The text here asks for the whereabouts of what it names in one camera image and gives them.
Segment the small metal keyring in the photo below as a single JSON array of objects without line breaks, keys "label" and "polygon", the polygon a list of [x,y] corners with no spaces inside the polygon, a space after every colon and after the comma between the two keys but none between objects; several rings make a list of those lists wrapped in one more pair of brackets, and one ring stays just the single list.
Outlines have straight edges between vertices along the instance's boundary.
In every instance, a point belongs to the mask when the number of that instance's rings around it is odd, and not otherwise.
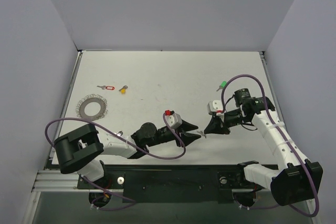
[{"label": "small metal keyring", "polygon": [[200,134],[202,137],[207,138],[206,134],[203,131],[197,131],[198,134]]}]

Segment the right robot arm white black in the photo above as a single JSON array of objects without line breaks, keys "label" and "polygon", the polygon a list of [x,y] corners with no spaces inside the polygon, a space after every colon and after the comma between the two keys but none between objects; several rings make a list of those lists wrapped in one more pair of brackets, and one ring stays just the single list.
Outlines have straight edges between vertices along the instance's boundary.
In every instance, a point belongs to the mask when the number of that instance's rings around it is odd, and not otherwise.
[{"label": "right robot arm white black", "polygon": [[297,147],[280,121],[274,105],[267,97],[252,97],[248,89],[234,92],[236,109],[226,112],[221,100],[208,103],[211,120],[205,134],[228,135],[230,128],[251,123],[268,145],[278,166],[266,168],[257,161],[241,163],[235,173],[235,182],[241,187],[258,184],[271,191],[281,206],[313,199],[318,193],[323,169],[311,162]]}]

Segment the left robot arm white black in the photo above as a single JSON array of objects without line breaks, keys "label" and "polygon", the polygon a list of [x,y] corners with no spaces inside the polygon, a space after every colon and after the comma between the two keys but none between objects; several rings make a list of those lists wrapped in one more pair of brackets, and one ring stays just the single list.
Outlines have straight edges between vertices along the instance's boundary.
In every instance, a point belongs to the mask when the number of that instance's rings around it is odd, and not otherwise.
[{"label": "left robot arm white black", "polygon": [[174,129],[164,126],[157,129],[147,122],[131,136],[116,134],[99,135],[93,123],[81,126],[54,141],[58,164],[62,174],[78,172],[89,178],[96,188],[104,187],[108,175],[104,172],[99,155],[120,156],[126,159],[139,159],[149,155],[149,147],[174,141],[178,147],[188,146],[200,135],[190,133],[197,130],[196,125],[184,120],[171,120]]}]

